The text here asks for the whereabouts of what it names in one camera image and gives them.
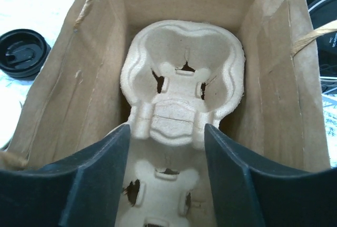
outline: black plastic object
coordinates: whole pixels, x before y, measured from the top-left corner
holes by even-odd
[[[122,125],[38,171],[0,170],[0,226],[114,226],[129,143]]]
[[[337,19],[337,0],[306,0],[314,28]],[[317,38],[322,91],[337,86],[337,32]]]
[[[308,173],[205,127],[217,226],[337,226],[337,169]]]
[[[38,32],[15,29],[0,37],[0,69],[20,80],[33,80],[51,48]]]

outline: paper bag wall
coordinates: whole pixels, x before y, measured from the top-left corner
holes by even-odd
[[[221,130],[282,164],[329,168],[316,45],[290,56],[312,30],[305,0],[95,0],[77,33],[76,0],[33,84],[9,151],[30,166],[64,158],[126,121],[120,71],[131,38],[164,19],[207,22],[240,39],[245,94]]]

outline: paper bag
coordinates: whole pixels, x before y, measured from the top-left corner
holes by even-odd
[[[330,167],[316,44],[291,56],[293,44],[312,31],[305,0],[75,0],[8,150],[40,167],[126,121],[119,80],[128,46],[142,28],[165,19],[214,24],[242,42],[245,93],[221,122],[224,133],[288,166]]]

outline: black plastic lid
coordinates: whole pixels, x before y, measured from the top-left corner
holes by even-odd
[[[33,80],[51,48],[31,29],[15,29],[0,37],[0,69],[20,80]]]

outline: white surface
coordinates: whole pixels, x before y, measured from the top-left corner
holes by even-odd
[[[7,87],[0,87],[0,149],[12,139],[21,114],[17,94]]]
[[[74,0],[0,0],[0,35],[16,28],[32,28],[53,46]],[[0,86],[13,89],[24,102],[32,82],[7,77],[0,71]],[[337,106],[324,102],[325,128],[331,165],[337,166]]]

